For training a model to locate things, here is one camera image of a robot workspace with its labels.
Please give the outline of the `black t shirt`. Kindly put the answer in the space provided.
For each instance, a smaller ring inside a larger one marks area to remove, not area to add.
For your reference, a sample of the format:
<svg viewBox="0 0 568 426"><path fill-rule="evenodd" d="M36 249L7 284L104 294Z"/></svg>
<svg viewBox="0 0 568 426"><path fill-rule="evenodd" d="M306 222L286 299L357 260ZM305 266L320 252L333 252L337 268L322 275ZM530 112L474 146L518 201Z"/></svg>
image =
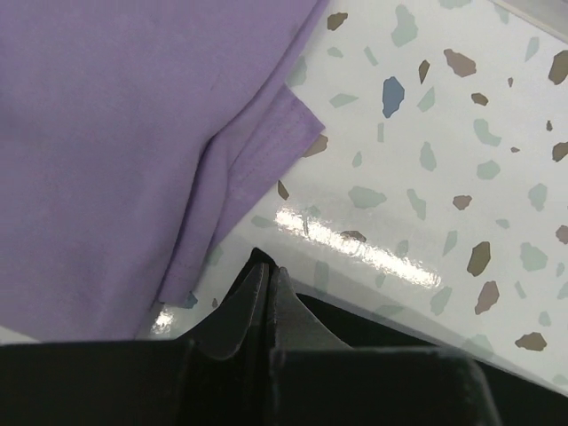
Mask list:
<svg viewBox="0 0 568 426"><path fill-rule="evenodd" d="M367 319L312 296L300 300L335 335L353 347L435 346L429 338L407 332L388 319ZM483 361L493 401L504 425L567 426L567 397Z"/></svg>

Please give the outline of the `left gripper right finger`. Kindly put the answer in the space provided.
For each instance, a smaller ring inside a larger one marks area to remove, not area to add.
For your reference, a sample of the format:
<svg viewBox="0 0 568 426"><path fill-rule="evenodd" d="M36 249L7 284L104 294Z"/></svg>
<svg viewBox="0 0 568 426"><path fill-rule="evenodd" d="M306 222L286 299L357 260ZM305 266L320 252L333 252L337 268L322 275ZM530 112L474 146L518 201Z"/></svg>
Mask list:
<svg viewBox="0 0 568 426"><path fill-rule="evenodd" d="M299 299L285 268L269 295L266 424L501 424L473 360L432 346L353 348Z"/></svg>

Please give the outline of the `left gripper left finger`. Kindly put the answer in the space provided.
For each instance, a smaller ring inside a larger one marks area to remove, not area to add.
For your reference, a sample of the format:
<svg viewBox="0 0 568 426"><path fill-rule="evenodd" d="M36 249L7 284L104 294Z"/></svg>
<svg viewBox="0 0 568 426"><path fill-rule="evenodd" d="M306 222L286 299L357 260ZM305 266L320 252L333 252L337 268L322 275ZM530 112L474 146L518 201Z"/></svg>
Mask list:
<svg viewBox="0 0 568 426"><path fill-rule="evenodd" d="M254 249L222 303L173 340L3 346L2 424L260 424L270 280Z"/></svg>

